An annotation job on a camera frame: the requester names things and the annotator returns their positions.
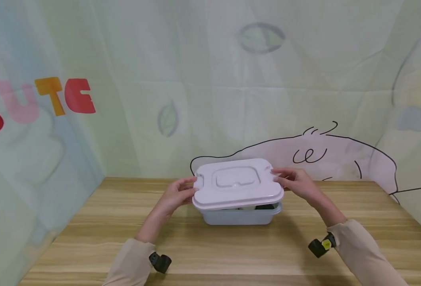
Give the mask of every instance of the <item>pink letter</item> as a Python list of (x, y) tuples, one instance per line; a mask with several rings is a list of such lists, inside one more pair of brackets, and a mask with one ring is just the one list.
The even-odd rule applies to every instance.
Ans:
[(69, 109), (77, 113), (95, 113), (95, 106), (91, 102), (89, 94), (82, 94), (81, 91), (89, 91), (90, 85), (84, 78), (70, 78), (65, 86), (65, 100)]
[(8, 81), (0, 81), (0, 95), (10, 117), (17, 123), (28, 124), (39, 117), (39, 108), (33, 93), (33, 86), (24, 84), (21, 89), (26, 97), (26, 106), (20, 104)]

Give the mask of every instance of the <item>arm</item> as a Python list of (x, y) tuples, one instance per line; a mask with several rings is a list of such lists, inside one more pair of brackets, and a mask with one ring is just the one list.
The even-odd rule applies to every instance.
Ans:
[(189, 183), (196, 177), (183, 178), (168, 186), (145, 219), (135, 238), (129, 238), (115, 257), (102, 286), (143, 286), (150, 274), (149, 256), (163, 225), (181, 205), (191, 202), (196, 190)]
[(336, 250), (363, 286), (407, 286), (380, 252), (376, 241), (355, 220), (347, 220), (304, 170), (273, 169), (275, 179), (315, 208), (336, 239)]

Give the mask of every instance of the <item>fabric curtain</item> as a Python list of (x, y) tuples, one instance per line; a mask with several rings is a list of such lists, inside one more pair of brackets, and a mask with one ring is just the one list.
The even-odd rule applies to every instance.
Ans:
[(421, 223), (421, 1), (0, 0), (0, 285), (104, 176), (253, 157)]

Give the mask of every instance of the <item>wooden table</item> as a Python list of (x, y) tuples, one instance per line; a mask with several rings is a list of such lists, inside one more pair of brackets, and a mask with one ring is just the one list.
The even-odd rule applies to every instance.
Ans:
[[(22, 286), (99, 286), (127, 238), (171, 180), (107, 178), (24, 277)], [(421, 285), (421, 226), (375, 183), (319, 182), (335, 204), (373, 235), (411, 285)], [(146, 285), (359, 285), (333, 250), (308, 250), (326, 235), (319, 215), (287, 192), (267, 226), (208, 226), (192, 205), (179, 208), (157, 241), (168, 274)]]

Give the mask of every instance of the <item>white lid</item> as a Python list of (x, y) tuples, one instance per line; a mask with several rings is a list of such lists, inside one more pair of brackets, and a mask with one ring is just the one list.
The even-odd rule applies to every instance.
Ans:
[(193, 205), (200, 210), (222, 210), (273, 204), (284, 190), (273, 181), (272, 166), (265, 159), (247, 159), (202, 165), (196, 171), (199, 190)]

